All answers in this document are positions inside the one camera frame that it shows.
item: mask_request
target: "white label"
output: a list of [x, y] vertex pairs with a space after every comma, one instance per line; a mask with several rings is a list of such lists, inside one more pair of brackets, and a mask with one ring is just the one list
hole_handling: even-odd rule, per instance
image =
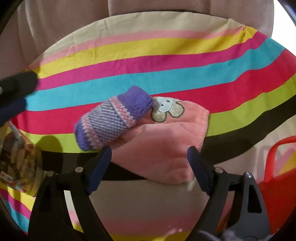
[[5, 172], [1, 171], [0, 172], [0, 178], [2, 178], [3, 180], [12, 183], [13, 182], [13, 177], [9, 176], [8, 174], [6, 174]]

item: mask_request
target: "colorful striped fabric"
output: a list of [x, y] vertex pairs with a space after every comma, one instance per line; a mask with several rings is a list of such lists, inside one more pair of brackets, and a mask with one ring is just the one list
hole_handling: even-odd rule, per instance
[[[13, 123], [42, 149], [45, 163], [76, 164], [95, 155], [78, 148], [75, 122], [132, 85], [208, 109], [202, 155], [231, 173], [251, 171], [261, 180], [270, 146], [296, 134], [296, 57], [231, 19], [178, 12], [113, 16], [66, 36], [29, 69], [40, 83]], [[91, 200], [115, 241], [184, 240], [207, 201], [196, 183], [162, 185], [114, 164], [104, 180]], [[34, 199], [0, 188], [27, 232]]]

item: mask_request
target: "pink fleece fabric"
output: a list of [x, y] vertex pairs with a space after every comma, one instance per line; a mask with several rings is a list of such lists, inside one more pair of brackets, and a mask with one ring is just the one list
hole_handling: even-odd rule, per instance
[[112, 162], [147, 179], [167, 184], [190, 182], [194, 174], [187, 149], [201, 150], [209, 111], [190, 101], [154, 97], [137, 125], [109, 145]]

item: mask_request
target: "transparent container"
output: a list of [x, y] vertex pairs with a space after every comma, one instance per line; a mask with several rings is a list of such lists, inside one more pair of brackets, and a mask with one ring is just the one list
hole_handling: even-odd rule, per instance
[[43, 179], [41, 152], [11, 123], [0, 127], [0, 182], [30, 196]]

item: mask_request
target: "silver screw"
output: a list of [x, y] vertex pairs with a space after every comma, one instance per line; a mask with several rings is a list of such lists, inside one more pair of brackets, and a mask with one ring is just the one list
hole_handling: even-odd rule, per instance
[[222, 173], [222, 172], [224, 172], [224, 170], [221, 167], [216, 167], [215, 172], [216, 173]]
[[54, 172], [53, 171], [49, 171], [48, 173], [47, 173], [47, 176], [48, 177], [52, 177], [54, 175]]
[[251, 177], [253, 176], [252, 173], [250, 173], [250, 172], [246, 172], [245, 175], [246, 175], [246, 177], [248, 177], [248, 178], [251, 178]]
[[82, 172], [83, 171], [83, 167], [77, 167], [76, 169], [75, 169], [75, 172]]

